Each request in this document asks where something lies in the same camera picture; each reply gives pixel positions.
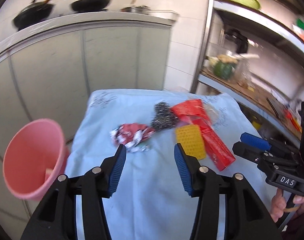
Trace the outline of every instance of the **yellow sponge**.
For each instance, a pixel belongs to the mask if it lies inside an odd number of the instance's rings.
[[[180,143],[187,155],[198,160],[206,157],[201,131],[198,125],[186,125],[175,129],[176,140]]]

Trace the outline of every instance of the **human hand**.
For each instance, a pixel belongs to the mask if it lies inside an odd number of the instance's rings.
[[[300,204],[292,219],[297,218],[298,216],[304,213],[304,197],[295,196],[293,199],[294,204]],[[283,191],[281,189],[276,190],[276,195],[272,198],[272,205],[270,215],[274,222],[277,222],[284,214],[284,209],[286,208],[286,200],[283,197]]]

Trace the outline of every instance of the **frying pan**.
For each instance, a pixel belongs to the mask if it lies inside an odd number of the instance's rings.
[[[78,0],[71,3],[71,8],[78,13],[98,12],[108,6],[109,3],[110,0]]]
[[[19,31],[46,19],[54,7],[53,4],[48,3],[50,0],[44,0],[43,2],[35,1],[32,0],[31,4],[20,11],[13,19],[13,23]]]

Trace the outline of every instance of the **red packaging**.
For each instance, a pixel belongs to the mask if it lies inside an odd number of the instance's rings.
[[[224,170],[235,161],[233,154],[209,125],[210,119],[207,116],[203,108],[203,102],[200,99],[184,101],[173,106],[171,110],[180,120],[199,126],[206,152],[219,171]]]

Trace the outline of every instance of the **wooden board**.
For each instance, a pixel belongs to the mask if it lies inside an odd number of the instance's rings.
[[[207,70],[202,70],[201,74],[210,79],[213,79],[214,81],[224,85],[225,87],[228,87],[235,93],[246,98],[248,101],[252,102],[253,104],[255,104],[259,108],[263,109],[264,111],[268,112],[271,116],[273,116],[277,119],[273,108],[270,106],[270,104],[266,100],[266,98],[271,98],[271,99],[275,100],[274,96],[271,93],[269,93],[268,91],[266,91],[265,89],[261,88],[260,86],[257,86],[254,84],[255,89],[253,92],[251,90],[248,90],[248,89],[245,89],[245,88],[239,86],[236,83],[228,82],[226,80],[218,78]],[[301,133],[294,128],[293,124],[291,123],[291,121],[289,119],[285,119],[283,121],[279,120],[279,119],[277,119],[277,120],[279,121],[279,123],[282,124],[283,127],[285,127],[295,137],[297,137],[299,140],[301,140]]]

